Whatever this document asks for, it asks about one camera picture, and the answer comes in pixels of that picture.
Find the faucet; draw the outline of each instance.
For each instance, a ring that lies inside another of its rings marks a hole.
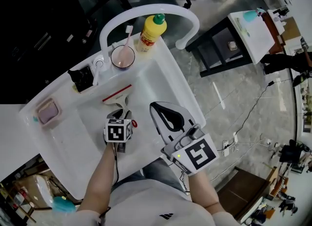
[[[181,39],[176,41],[176,47],[180,50],[184,49],[186,43],[198,32],[199,30],[199,20],[197,16],[192,13],[190,10],[185,9],[184,7],[180,7],[177,5],[170,5],[170,4],[150,4],[150,5],[143,5],[139,7],[132,8],[127,10],[113,19],[111,19],[102,29],[101,34],[99,36],[99,43],[102,49],[103,60],[105,63],[110,61],[108,56],[108,47],[107,47],[107,36],[109,33],[118,25],[149,14],[155,13],[164,13],[164,14],[176,14],[182,17],[189,19],[193,23],[192,29]]]

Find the adidas logo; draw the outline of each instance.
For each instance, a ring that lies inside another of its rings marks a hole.
[[[172,216],[173,216],[173,213],[170,213],[170,214],[164,214],[164,215],[159,215],[159,216],[161,216],[162,218],[164,218],[164,219],[168,220],[170,217],[172,217]]]

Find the white sink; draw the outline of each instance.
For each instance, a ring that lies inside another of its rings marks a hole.
[[[130,46],[133,48],[133,35]],[[99,53],[85,59],[72,70],[89,65]],[[127,142],[126,153],[118,154],[119,179],[138,171],[160,155],[164,146],[162,138],[149,112],[154,101],[166,101],[187,108],[201,126],[205,119],[199,106],[169,49],[160,38],[148,59],[136,54],[135,63],[126,71],[112,68],[104,72],[98,82],[86,92],[79,94],[72,89],[73,83],[64,73],[37,96],[20,112],[29,134],[40,154],[56,177],[76,198],[82,199],[89,179],[97,166],[105,143],[103,128],[106,116],[117,106],[108,106],[102,99],[132,84],[128,107],[138,127]],[[42,128],[33,118],[35,107],[52,96],[59,103],[62,114],[53,126]]]

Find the green bottle cap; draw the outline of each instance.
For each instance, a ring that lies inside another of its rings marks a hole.
[[[155,14],[154,18],[153,18],[153,22],[157,25],[161,25],[163,24],[165,21],[165,15],[163,13],[158,13]]]

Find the gray floor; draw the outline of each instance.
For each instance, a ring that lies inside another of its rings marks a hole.
[[[89,10],[96,0],[79,0],[85,11]],[[148,3],[172,3],[183,5],[185,0],[129,0],[132,6]],[[231,12],[265,8],[262,0],[192,0],[192,10],[200,20],[200,32],[208,30]],[[115,15],[122,12],[117,0],[111,0],[102,9],[94,14],[101,29],[105,23]],[[192,54],[174,47],[176,39],[180,38],[190,24],[181,17],[168,15],[166,17],[168,29],[163,35],[171,53],[180,66],[198,104],[205,115],[207,125],[204,131],[210,133],[217,149],[222,148],[222,142],[232,142],[233,133],[236,132],[247,117],[268,82],[288,79],[287,70],[264,76],[259,65],[246,65],[233,70],[201,78],[199,72],[201,64]],[[140,32],[144,23],[143,18],[137,19],[134,24],[134,33]],[[117,27],[109,36],[109,43],[119,41],[126,37],[123,24]],[[92,48],[90,55],[100,50],[98,41]],[[276,83],[268,87],[259,100],[257,106],[238,133],[238,142],[235,148],[230,149],[228,157],[220,156],[219,160],[207,168],[207,173],[213,184],[217,185],[224,179],[235,165],[242,169],[266,178],[270,170],[263,162],[271,162],[273,154],[272,145],[268,148],[262,146],[266,139],[272,143],[287,144],[294,138],[294,101],[290,81]],[[53,220],[52,212],[35,213],[34,217],[42,225],[59,225],[59,220]]]

